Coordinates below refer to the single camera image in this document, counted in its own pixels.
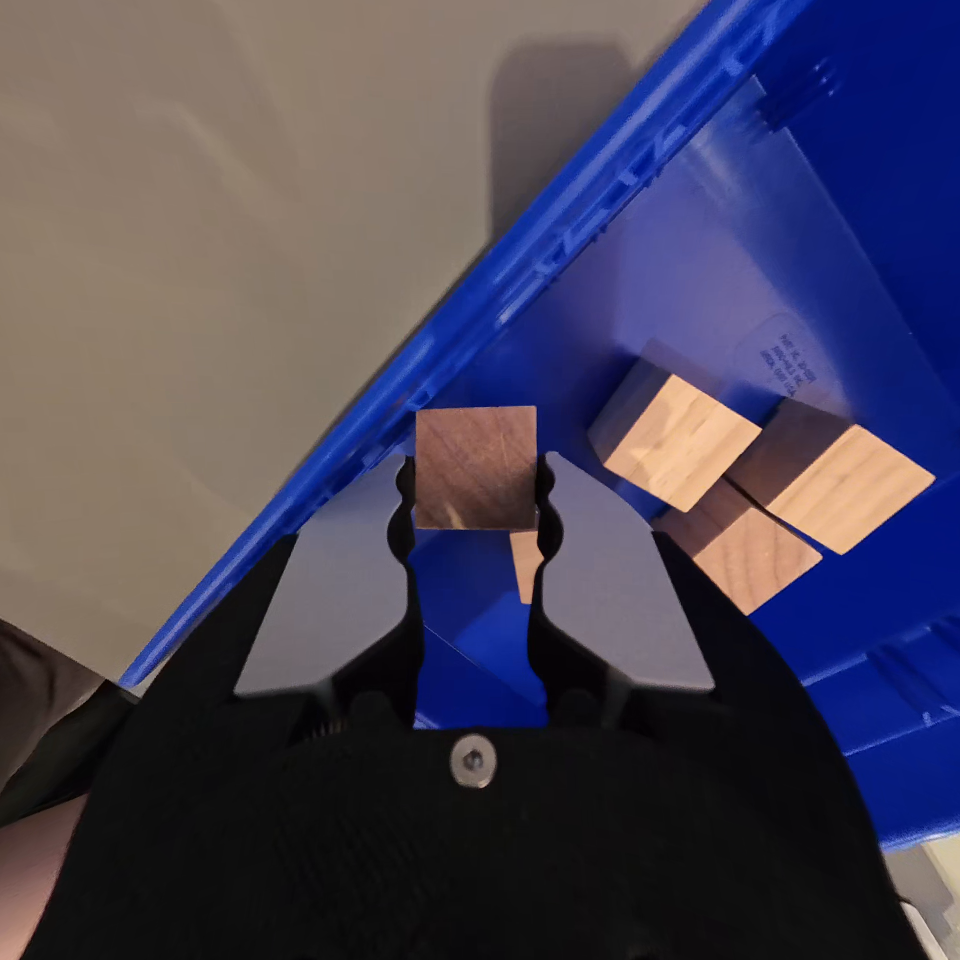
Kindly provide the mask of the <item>person's dark trousers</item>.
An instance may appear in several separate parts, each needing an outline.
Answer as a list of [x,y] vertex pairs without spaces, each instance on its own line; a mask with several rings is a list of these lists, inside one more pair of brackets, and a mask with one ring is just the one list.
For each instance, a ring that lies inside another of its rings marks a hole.
[[87,793],[138,697],[1,622],[1,826]]

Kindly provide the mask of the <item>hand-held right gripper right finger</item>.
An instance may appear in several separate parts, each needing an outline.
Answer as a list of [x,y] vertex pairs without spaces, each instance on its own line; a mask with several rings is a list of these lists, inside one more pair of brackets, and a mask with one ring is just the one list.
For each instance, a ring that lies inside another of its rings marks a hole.
[[715,680],[649,524],[556,451],[535,474],[528,660],[549,722],[618,726],[636,695],[709,695]]

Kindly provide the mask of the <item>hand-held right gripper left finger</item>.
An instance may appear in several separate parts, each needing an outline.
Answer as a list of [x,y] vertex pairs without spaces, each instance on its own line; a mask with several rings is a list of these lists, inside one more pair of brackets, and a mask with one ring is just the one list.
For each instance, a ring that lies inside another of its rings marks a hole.
[[413,727],[425,660],[410,562],[414,487],[414,460],[390,454],[301,527],[235,683],[238,698],[305,693],[333,721],[375,694]]

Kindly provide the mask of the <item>blue plastic bin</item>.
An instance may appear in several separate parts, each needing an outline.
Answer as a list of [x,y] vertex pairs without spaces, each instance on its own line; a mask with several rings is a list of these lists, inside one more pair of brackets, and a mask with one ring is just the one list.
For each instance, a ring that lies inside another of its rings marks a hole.
[[958,2],[710,2],[123,668],[145,685],[427,406],[586,430],[648,357],[765,424],[795,399],[935,481],[753,616],[887,850],[958,832]]

